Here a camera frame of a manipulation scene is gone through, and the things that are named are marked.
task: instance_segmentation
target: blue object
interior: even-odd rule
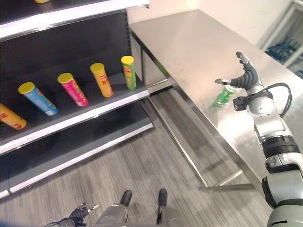
[[[25,95],[26,98],[28,98],[48,116],[54,116],[56,113],[58,113],[56,106],[49,101],[48,98],[46,98],[32,82],[22,84],[18,91],[19,93]]]

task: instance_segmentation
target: upper shelf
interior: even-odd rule
[[[70,24],[130,7],[149,0],[9,0],[1,3],[0,42],[22,35]]]
[[[19,131],[6,125],[0,127],[0,155],[149,95],[146,87],[139,79],[137,79],[135,90],[127,89],[125,77],[122,73],[110,76],[109,80],[114,92],[110,98],[102,96],[95,81],[85,84],[83,92],[89,101],[89,105],[86,107],[77,106],[65,90],[53,96],[48,95],[47,97],[50,100],[56,101],[55,105],[58,108],[58,113],[51,117],[37,108],[29,108],[32,105],[30,101],[15,106],[14,110],[27,120],[27,125]]]

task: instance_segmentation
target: bottle cap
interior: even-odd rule
[[[95,63],[90,66],[90,71],[94,72],[105,72],[104,64]]]
[[[132,56],[128,56],[128,55],[127,56],[123,56],[121,58],[121,62],[123,64],[126,64],[126,65],[133,64],[134,58]]]
[[[22,84],[19,88],[18,88],[18,92],[20,94],[26,94],[28,92],[31,92],[32,90],[34,90],[35,85],[32,82],[27,82]]]
[[[57,78],[57,81],[60,84],[66,84],[66,83],[70,82],[71,80],[73,80],[73,76],[69,72],[62,73]]]

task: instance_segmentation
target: plastic bottle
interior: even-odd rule
[[[134,71],[134,58],[132,56],[123,56],[121,58],[123,64],[123,71],[125,75],[126,85],[129,90],[135,90],[136,73]]]
[[[222,93],[217,96],[217,103],[220,105],[225,105],[226,103],[228,103],[232,95],[236,92],[236,90],[236,87],[225,85]]]
[[[64,87],[67,93],[72,97],[78,106],[87,106],[88,100],[81,91],[77,82],[71,73],[65,72],[58,76],[58,82]]]
[[[22,84],[18,88],[18,92],[28,98],[40,110],[48,116],[54,116],[58,113],[56,106],[46,98],[42,92],[32,82]]]
[[[107,74],[104,69],[104,64],[95,63],[90,66],[91,72],[98,83],[98,86],[104,97],[111,97],[113,95],[112,87],[110,86]]]
[[[0,120],[16,130],[23,129],[27,122],[12,110],[0,103]]]

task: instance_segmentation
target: black cable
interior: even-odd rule
[[[51,226],[55,226],[55,225],[58,225],[58,224],[59,224],[58,221],[54,221],[54,222],[51,222],[51,223],[46,224],[46,225],[43,226],[43,227],[51,227]]]
[[[291,91],[290,87],[287,84],[285,84],[285,83],[275,83],[275,84],[269,85],[268,87],[262,89],[261,91],[257,92],[256,94],[259,94],[263,91],[266,91],[266,90],[274,88],[274,87],[286,87],[288,89],[287,102],[285,104],[284,110],[280,114],[280,117],[283,118],[285,116],[285,114],[287,113],[287,111],[289,110],[289,108],[292,104],[292,101],[293,101],[292,91]]]

